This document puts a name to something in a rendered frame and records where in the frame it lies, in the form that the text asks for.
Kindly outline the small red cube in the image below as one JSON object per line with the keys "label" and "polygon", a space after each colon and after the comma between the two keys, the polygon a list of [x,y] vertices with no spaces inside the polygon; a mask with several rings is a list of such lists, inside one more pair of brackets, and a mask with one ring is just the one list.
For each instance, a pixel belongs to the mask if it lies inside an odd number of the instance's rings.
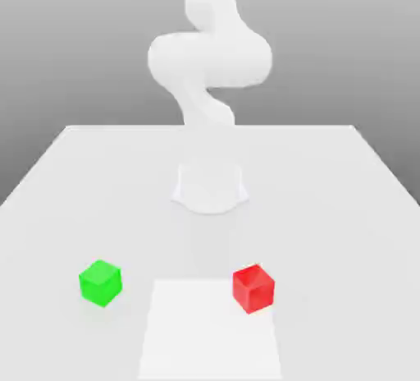
{"label": "small red cube", "polygon": [[274,279],[259,264],[233,272],[232,295],[247,314],[271,306],[274,292]]}

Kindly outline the small green cube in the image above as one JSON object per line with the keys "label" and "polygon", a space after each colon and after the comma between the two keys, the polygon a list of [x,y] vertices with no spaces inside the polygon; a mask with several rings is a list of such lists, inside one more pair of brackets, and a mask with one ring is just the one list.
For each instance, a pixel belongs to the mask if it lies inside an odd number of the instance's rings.
{"label": "small green cube", "polygon": [[122,290],[121,269],[98,259],[79,274],[79,283],[83,298],[106,307]]}

